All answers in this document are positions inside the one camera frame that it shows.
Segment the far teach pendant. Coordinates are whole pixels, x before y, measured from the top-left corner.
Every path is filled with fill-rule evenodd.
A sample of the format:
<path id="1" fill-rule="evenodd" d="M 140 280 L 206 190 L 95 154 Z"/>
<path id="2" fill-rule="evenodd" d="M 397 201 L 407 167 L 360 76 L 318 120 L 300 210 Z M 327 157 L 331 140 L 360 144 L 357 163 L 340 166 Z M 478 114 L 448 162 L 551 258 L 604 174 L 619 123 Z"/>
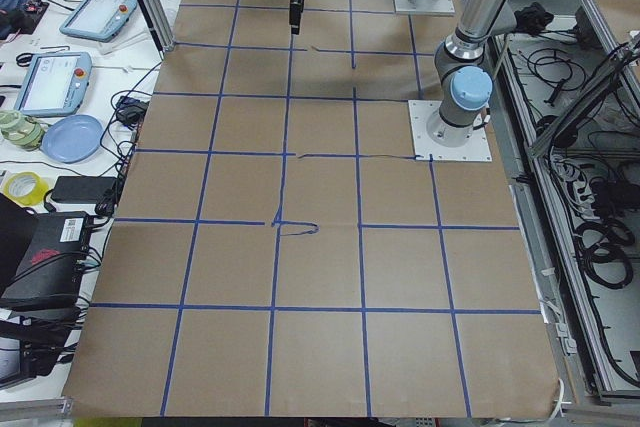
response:
<path id="1" fill-rule="evenodd" d="M 137 6 L 137 0 L 83 0 L 59 31 L 70 37 L 110 42 Z"/>

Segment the teach pendant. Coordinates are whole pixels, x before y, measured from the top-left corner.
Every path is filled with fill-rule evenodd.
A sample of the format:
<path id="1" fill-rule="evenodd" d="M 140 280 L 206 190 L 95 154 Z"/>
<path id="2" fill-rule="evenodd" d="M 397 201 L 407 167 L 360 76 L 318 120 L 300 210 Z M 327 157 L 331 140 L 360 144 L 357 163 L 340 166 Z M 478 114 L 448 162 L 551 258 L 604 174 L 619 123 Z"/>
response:
<path id="1" fill-rule="evenodd" d="M 35 54 L 14 109 L 33 117 L 74 114 L 83 102 L 92 66 L 86 52 Z"/>
<path id="2" fill-rule="evenodd" d="M 83 0 L 59 31 L 70 37 L 110 42 L 137 6 L 137 0 Z"/>

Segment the near teach pendant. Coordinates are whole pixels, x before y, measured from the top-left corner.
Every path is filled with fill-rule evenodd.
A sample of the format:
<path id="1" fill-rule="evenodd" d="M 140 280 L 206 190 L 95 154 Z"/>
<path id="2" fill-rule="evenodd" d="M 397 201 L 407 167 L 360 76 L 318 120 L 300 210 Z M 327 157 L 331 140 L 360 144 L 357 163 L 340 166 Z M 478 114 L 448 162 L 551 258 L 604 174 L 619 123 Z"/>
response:
<path id="1" fill-rule="evenodd" d="M 86 52 L 35 54 L 14 109 L 33 117 L 74 114 L 83 102 L 92 66 Z"/>

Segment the blue plate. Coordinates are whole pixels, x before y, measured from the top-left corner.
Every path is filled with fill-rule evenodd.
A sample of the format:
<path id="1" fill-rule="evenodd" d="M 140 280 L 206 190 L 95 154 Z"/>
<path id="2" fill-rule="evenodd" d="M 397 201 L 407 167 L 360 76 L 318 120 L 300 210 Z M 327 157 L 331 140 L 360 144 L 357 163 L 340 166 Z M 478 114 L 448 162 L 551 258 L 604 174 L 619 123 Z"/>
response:
<path id="1" fill-rule="evenodd" d="M 71 115 L 45 133 L 41 150 L 52 160 L 75 163 L 90 157 L 100 146 L 103 128 L 90 115 Z"/>

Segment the black power adapter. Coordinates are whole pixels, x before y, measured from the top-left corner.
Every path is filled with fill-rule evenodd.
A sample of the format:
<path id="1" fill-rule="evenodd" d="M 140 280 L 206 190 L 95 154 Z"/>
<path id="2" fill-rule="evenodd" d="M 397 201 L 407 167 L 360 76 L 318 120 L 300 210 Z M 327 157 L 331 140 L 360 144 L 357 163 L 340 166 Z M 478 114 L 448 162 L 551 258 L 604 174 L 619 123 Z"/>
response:
<path id="1" fill-rule="evenodd" d="M 57 203 L 97 203 L 113 191 L 115 177 L 105 176 L 61 176 L 51 192 L 50 198 Z"/>

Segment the green tape rolls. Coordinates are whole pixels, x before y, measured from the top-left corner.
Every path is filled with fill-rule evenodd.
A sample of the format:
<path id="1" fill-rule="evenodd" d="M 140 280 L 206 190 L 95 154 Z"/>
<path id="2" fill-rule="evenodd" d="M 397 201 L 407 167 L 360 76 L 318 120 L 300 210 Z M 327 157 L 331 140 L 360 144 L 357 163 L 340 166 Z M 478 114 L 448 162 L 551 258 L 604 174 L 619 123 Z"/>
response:
<path id="1" fill-rule="evenodd" d="M 1 112 L 1 134 L 11 144 L 32 151 L 41 146 L 45 128 L 31 116 L 8 110 Z"/>

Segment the yellow tape roll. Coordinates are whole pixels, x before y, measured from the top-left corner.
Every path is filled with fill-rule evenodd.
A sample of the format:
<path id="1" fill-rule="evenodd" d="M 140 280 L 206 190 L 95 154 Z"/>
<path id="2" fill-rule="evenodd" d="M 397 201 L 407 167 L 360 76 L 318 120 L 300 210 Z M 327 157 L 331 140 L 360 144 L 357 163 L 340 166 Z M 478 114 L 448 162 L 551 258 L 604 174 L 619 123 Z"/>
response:
<path id="1" fill-rule="evenodd" d="M 16 173 L 9 177 L 3 194 L 10 200 L 26 207 L 40 203 L 49 190 L 48 183 L 34 172 Z"/>

